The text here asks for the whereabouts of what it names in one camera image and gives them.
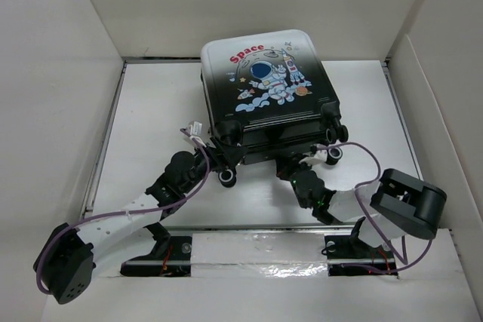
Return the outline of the black space-print kids suitcase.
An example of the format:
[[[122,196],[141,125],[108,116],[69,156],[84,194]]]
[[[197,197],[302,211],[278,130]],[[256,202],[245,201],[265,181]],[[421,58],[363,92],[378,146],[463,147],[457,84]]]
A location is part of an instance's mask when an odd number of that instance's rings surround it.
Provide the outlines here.
[[[211,134],[244,148],[245,165],[349,139],[339,97],[302,30],[210,41],[201,66]]]

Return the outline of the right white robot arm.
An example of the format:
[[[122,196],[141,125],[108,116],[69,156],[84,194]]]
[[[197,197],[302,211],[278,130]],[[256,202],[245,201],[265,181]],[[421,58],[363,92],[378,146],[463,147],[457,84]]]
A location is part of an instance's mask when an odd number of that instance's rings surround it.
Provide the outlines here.
[[[355,220],[348,241],[356,256],[366,256],[405,235],[435,239],[446,192],[393,168],[349,190],[329,189],[313,167],[334,166],[342,155],[341,149],[335,148],[312,155],[281,156],[275,160],[276,176],[291,184],[300,207],[310,209],[319,222],[339,225]]]

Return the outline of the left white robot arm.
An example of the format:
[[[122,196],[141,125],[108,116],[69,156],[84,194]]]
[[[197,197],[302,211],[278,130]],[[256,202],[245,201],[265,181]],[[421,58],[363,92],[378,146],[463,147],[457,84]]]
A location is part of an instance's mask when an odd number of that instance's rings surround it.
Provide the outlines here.
[[[215,138],[209,146],[191,141],[194,152],[175,153],[161,176],[120,210],[58,225],[33,264],[38,290],[60,305],[71,302],[89,286],[97,258],[137,230],[156,228],[201,191],[210,173],[234,176],[248,152]]]

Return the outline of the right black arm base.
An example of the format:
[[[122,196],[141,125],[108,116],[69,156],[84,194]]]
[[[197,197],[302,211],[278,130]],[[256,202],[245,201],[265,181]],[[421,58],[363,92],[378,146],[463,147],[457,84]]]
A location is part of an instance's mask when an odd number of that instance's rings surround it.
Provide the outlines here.
[[[327,258],[329,277],[382,275],[396,270],[393,253],[374,248],[358,239],[365,218],[359,219],[350,235],[326,235],[321,255]]]

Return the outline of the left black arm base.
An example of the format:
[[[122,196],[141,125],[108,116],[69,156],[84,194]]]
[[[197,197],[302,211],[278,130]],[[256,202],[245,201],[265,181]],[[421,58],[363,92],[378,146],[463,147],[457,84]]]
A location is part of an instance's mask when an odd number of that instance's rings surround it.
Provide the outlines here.
[[[123,262],[120,274],[131,278],[183,278],[191,276],[192,235],[172,235],[160,223],[145,227],[154,246],[149,253]]]

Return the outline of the silver metal rail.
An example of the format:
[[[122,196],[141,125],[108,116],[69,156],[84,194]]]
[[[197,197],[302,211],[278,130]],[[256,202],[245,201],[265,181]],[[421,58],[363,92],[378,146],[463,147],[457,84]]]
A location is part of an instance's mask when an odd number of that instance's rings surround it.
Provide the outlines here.
[[[127,262],[123,262],[122,266],[136,266],[136,267],[163,267],[163,266],[222,266],[222,265],[234,265],[234,266],[242,266],[242,265],[331,265],[331,264],[342,264],[342,263],[361,263],[361,264],[382,264],[386,261],[383,258],[365,258],[365,259],[328,259],[326,256],[323,255],[316,255],[315,258],[302,258],[302,259],[282,259],[282,258],[258,258],[258,259],[233,259],[233,260],[222,260],[222,259],[215,259],[215,260],[201,260],[191,258],[190,260],[182,260],[182,259],[169,259],[167,262],[163,260],[154,261],[154,260],[130,260]]]

